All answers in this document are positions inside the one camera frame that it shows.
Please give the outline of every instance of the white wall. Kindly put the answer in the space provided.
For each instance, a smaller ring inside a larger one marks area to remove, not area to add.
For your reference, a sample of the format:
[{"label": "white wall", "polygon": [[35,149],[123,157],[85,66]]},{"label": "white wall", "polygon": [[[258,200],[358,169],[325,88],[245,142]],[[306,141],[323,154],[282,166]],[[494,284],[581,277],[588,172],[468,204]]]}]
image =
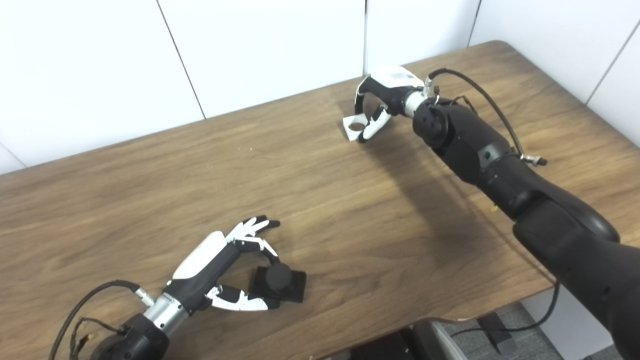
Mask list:
[{"label": "white wall", "polygon": [[22,168],[24,168],[24,165],[6,147],[0,144],[0,175]]},{"label": "white wall", "polygon": [[3,1],[0,49],[0,143],[27,166],[203,119],[155,1]]},{"label": "white wall", "polygon": [[365,73],[467,47],[479,0],[368,0]]},{"label": "white wall", "polygon": [[625,46],[588,105],[640,146],[640,30]]},{"label": "white wall", "polygon": [[364,0],[160,4],[207,117],[362,74]]},{"label": "white wall", "polygon": [[[545,291],[523,300],[522,305],[537,321],[547,313],[552,294]],[[584,359],[613,345],[609,331],[564,286],[560,287],[554,314],[540,329],[564,360]]]},{"label": "white wall", "polygon": [[586,102],[638,20],[637,0],[483,0],[471,45],[506,41]]}]

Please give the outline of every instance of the cable connector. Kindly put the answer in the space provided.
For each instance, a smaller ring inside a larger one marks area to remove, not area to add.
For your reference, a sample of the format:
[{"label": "cable connector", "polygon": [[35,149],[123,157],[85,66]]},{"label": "cable connector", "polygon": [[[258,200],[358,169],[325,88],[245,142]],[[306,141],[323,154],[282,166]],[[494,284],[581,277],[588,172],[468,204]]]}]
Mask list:
[{"label": "cable connector", "polygon": [[548,162],[547,159],[542,158],[540,156],[531,156],[531,155],[525,155],[525,154],[522,154],[520,156],[520,159],[522,161],[524,161],[525,163],[529,163],[529,164],[531,164],[531,165],[533,165],[535,167],[537,167],[537,166],[542,166],[543,167]]},{"label": "cable connector", "polygon": [[429,98],[429,93],[431,92],[431,82],[433,80],[429,77],[427,77],[424,80],[424,88],[422,88],[422,96],[424,96],[425,99]]},{"label": "cable connector", "polygon": [[143,288],[136,290],[136,295],[140,297],[140,300],[145,303],[146,306],[152,307],[156,301],[151,297]]}]

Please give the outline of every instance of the robotic arm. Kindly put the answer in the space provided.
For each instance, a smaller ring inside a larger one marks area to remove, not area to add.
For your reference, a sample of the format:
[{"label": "robotic arm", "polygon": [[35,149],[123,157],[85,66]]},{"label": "robotic arm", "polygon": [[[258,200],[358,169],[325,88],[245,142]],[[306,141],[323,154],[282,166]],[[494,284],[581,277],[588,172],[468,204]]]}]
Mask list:
[{"label": "robotic arm", "polygon": [[[54,359],[60,340],[79,308],[95,293],[112,284],[128,287],[140,296],[148,309],[128,319],[119,329],[111,328],[96,319],[80,319],[71,337],[71,359],[77,359],[86,343],[86,340],[81,340],[76,345],[75,341],[79,324],[85,320],[97,322],[116,332],[96,347],[92,360],[160,360],[169,346],[170,336],[185,319],[198,310],[212,306],[232,311],[262,311],[278,308],[281,300],[302,302],[306,274],[292,271],[281,263],[269,243],[256,237],[262,231],[279,225],[280,222],[268,220],[263,215],[239,223],[226,237],[221,231],[211,233],[182,261],[157,300],[128,281],[115,281],[99,286],[71,312],[54,343],[49,359]],[[258,267],[253,293],[217,285],[218,279],[241,253],[257,251],[269,259],[271,266]]]},{"label": "robotic arm", "polygon": [[[414,133],[514,221],[516,239],[611,333],[620,354],[640,359],[640,249],[620,244],[602,215],[526,164],[546,160],[524,155],[519,143],[519,152],[511,148],[470,108],[441,99],[438,91],[430,96],[433,78],[443,73],[461,75],[436,70],[424,85],[401,67],[367,76],[356,92],[356,115],[343,120],[345,129],[354,122],[366,126],[357,136],[348,133],[349,139],[364,143],[391,115],[413,119]],[[362,114],[366,92],[382,101],[369,120]]]}]

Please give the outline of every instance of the wooden table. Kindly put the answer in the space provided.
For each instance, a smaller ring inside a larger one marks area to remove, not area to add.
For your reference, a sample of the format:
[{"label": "wooden table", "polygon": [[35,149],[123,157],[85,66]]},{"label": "wooden table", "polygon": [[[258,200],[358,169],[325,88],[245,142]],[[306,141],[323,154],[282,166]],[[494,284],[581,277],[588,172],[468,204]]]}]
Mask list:
[{"label": "wooden table", "polygon": [[[525,150],[550,160],[542,175],[640,246],[636,147],[505,43],[407,68],[424,78],[444,66],[492,94]],[[166,358],[319,359],[421,319],[462,321],[550,287],[511,222],[453,176],[410,120],[392,120],[366,145],[346,140],[341,119],[353,113],[358,82],[0,177],[4,356],[45,358],[96,285],[128,279],[156,296],[207,234],[263,213],[282,221],[264,237],[308,273],[304,303],[198,313]],[[467,94],[507,134],[468,85],[449,76],[438,84],[444,96]],[[223,282],[247,288],[258,264],[266,260],[244,256]],[[142,310],[134,295],[108,290],[81,315],[118,325]]]}]

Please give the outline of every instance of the black square base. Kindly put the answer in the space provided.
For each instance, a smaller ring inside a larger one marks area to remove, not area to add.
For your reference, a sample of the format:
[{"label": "black square base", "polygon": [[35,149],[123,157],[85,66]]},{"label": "black square base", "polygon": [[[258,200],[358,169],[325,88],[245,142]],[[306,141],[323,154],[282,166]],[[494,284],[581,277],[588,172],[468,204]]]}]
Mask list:
[{"label": "black square base", "polygon": [[291,302],[302,302],[305,296],[305,286],[307,285],[307,273],[302,271],[291,271],[291,290],[287,293],[277,293],[267,284],[267,270],[264,266],[258,266],[253,278],[253,287],[251,292],[260,297],[268,297]]}]

